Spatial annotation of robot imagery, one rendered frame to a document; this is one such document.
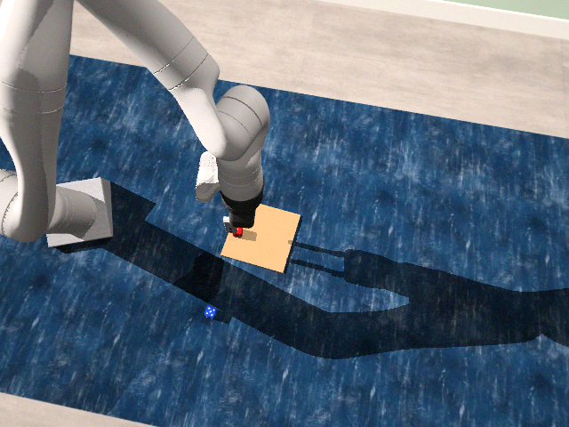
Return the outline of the tan square mat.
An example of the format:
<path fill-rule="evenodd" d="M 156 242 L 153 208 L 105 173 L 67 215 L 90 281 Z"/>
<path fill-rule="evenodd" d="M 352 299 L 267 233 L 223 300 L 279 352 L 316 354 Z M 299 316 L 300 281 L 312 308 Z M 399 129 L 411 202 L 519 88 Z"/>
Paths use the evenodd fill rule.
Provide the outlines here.
<path fill-rule="evenodd" d="M 242 237 L 229 233 L 220 255 L 283 273 L 300 217 L 259 205 L 253 227 L 243 228 Z"/>

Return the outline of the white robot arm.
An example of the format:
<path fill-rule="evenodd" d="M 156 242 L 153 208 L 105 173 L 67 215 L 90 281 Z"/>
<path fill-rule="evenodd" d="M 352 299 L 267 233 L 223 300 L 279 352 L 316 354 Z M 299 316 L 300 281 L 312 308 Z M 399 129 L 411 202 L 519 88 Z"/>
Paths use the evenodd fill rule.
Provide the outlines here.
<path fill-rule="evenodd" d="M 270 118 L 264 97 L 237 85 L 215 105 L 217 62 L 159 1 L 76 1 L 175 97 L 216 157 L 222 180 L 255 181 Z M 97 216 L 89 195 L 56 185 L 73 6 L 74 0 L 3 0 L 0 8 L 0 136 L 17 170 L 0 169 L 0 234 L 24 243 L 84 232 Z"/>

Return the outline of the blue die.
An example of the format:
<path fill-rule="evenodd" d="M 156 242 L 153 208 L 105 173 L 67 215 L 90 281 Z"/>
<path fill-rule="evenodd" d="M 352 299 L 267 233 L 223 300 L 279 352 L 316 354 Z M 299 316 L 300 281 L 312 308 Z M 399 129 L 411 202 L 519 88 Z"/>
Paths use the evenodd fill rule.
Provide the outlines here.
<path fill-rule="evenodd" d="M 208 318 L 215 319 L 217 312 L 218 311 L 216 308 L 211 307 L 211 306 L 207 306 L 207 309 L 206 309 L 204 315 Z"/>

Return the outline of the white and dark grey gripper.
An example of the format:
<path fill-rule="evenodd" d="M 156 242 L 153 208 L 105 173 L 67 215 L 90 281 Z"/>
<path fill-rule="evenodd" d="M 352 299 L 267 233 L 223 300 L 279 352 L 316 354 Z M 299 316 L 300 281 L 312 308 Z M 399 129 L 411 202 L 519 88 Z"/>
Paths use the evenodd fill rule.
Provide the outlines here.
<path fill-rule="evenodd" d="M 262 168 L 255 181 L 243 185 L 231 185 L 219 175 L 216 157 L 209 151 L 202 154 L 199 164 L 196 199 L 208 203 L 219 191 L 223 204 L 228 208 L 228 217 L 223 223 L 227 233 L 237 233 L 237 228 L 250 229 L 254 225 L 256 208 L 263 199 L 264 176 Z"/>

